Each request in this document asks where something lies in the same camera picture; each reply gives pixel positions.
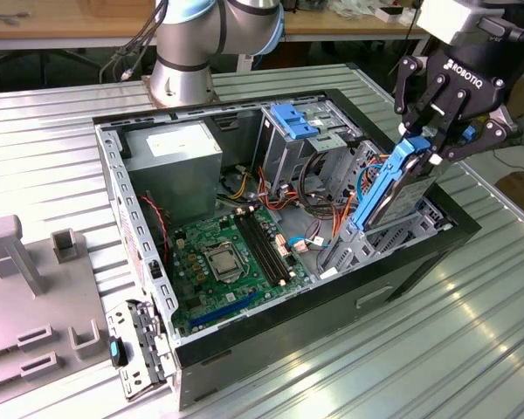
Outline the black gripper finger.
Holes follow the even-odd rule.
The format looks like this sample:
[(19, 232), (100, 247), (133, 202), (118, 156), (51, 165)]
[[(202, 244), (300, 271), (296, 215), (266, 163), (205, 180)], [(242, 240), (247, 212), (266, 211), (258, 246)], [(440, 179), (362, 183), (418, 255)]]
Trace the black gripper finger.
[(436, 102), (443, 115), (425, 161), (432, 166), (460, 161), (517, 135), (506, 98), (500, 89), (492, 93), (458, 89), (445, 103)]
[(436, 140), (447, 140), (452, 128), (452, 59), (446, 55), (404, 56), (398, 66), (394, 111), (404, 138), (420, 135), (437, 120)]

